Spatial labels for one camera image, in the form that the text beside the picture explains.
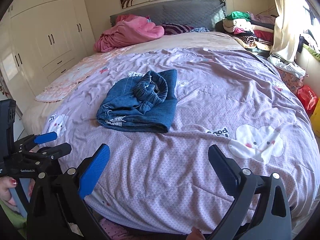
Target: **wardrobe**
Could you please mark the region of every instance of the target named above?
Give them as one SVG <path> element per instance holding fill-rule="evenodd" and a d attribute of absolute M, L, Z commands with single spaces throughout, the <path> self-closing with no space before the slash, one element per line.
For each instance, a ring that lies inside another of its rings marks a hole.
<path fill-rule="evenodd" d="M 0 23 L 2 36 L 6 43 L 0 41 L 0 67 L 14 98 L 21 97 L 14 95 L 18 92 L 28 98 L 40 94 L 92 55 L 95 42 L 84 0 L 14 0 Z M 20 88 L 16 76 L 24 81 Z"/>

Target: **red fingernail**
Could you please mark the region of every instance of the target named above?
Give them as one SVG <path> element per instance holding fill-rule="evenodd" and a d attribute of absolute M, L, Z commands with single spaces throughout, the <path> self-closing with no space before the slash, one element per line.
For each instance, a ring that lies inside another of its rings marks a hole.
<path fill-rule="evenodd" d="M 17 181 L 16 181 L 15 179 L 13 179 L 13 178 L 10 179 L 10 182 L 11 182 L 12 184 L 14 184 L 14 185 L 17 184 Z"/>

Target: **quilted headboard cover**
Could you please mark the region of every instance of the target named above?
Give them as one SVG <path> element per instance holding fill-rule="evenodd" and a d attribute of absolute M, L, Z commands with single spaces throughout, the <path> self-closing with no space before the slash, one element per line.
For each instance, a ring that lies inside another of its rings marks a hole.
<path fill-rule="evenodd" d="M 214 31 L 215 24 L 225 15 L 226 0 L 174 0 L 148 4 L 135 9 L 111 15 L 111 25 L 116 24 L 118 15 L 134 14 L 150 16 L 152 22 L 186 24 L 195 28 L 207 27 Z"/>

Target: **green towel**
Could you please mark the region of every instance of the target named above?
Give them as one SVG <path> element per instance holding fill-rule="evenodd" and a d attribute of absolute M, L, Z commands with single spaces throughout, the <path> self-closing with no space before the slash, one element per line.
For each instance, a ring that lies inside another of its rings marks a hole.
<path fill-rule="evenodd" d="M 250 21 L 250 14 L 244 13 L 244 12 L 235 11 L 235 12 L 232 12 L 230 15 L 228 15 L 226 18 L 228 20 L 246 19 L 247 22 L 248 22 L 248 21 Z"/>
<path fill-rule="evenodd" d="M 320 54 L 316 52 L 313 48 L 309 47 L 307 44 L 303 44 L 303 47 L 309 51 L 309 53 L 317 60 L 320 61 Z"/>
<path fill-rule="evenodd" d="M 27 219 L 23 218 L 21 215 L 13 212 L 10 208 L 8 208 L 1 200 L 0 205 L 2 206 L 3 211 L 13 224 L 13 226 L 19 231 L 19 233 L 27 239 L 26 233 L 26 222 Z"/>

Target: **pink comforter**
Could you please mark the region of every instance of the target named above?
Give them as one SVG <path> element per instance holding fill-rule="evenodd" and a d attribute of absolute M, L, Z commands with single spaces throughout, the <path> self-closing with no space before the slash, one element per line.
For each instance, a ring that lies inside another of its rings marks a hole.
<path fill-rule="evenodd" d="M 140 16 L 129 16 L 117 22 L 114 27 L 102 33 L 95 43 L 96 52 L 108 52 L 129 45 L 144 43 L 161 38 L 164 35 L 162 26 L 156 26 L 148 19 Z"/>

